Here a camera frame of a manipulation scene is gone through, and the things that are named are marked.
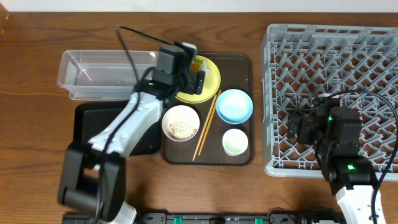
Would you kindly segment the green snack wrapper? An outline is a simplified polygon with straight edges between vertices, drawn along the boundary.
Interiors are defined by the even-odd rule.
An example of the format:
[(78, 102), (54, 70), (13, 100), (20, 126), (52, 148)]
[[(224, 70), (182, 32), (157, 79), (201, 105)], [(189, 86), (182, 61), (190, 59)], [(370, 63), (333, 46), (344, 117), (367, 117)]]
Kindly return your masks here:
[(191, 72), (199, 72), (200, 71), (200, 66), (201, 66), (202, 62), (194, 62), (191, 64), (190, 66), (190, 71)]

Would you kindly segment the white bowl with rice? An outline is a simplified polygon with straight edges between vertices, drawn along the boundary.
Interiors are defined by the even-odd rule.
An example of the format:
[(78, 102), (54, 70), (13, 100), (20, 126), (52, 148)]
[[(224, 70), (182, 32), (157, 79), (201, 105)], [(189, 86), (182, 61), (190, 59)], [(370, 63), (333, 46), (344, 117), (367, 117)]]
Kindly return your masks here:
[(188, 141), (196, 135), (200, 127), (200, 117), (191, 107), (177, 105), (169, 109), (162, 118), (162, 130), (171, 140)]

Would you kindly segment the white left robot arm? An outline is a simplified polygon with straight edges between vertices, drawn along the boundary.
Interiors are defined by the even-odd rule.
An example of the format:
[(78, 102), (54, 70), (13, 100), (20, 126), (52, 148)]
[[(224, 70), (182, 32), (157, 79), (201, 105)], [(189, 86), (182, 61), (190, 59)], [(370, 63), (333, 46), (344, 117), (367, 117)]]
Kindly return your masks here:
[(200, 94), (205, 72), (191, 71), (196, 45), (161, 46), (154, 67), (137, 79), (122, 112), (82, 146), (66, 150), (58, 202), (92, 217), (92, 223), (134, 223), (137, 210), (125, 201), (126, 159), (177, 93)]

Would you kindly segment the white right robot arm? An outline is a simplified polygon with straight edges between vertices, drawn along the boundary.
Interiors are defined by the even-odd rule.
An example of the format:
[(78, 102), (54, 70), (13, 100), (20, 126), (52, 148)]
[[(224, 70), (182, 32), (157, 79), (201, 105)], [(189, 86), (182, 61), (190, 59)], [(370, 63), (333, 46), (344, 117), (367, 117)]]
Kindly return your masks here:
[(378, 179), (372, 164), (359, 155), (360, 114), (335, 107), (314, 117), (289, 114), (289, 139), (315, 148), (323, 178), (329, 183), (346, 223), (385, 223)]

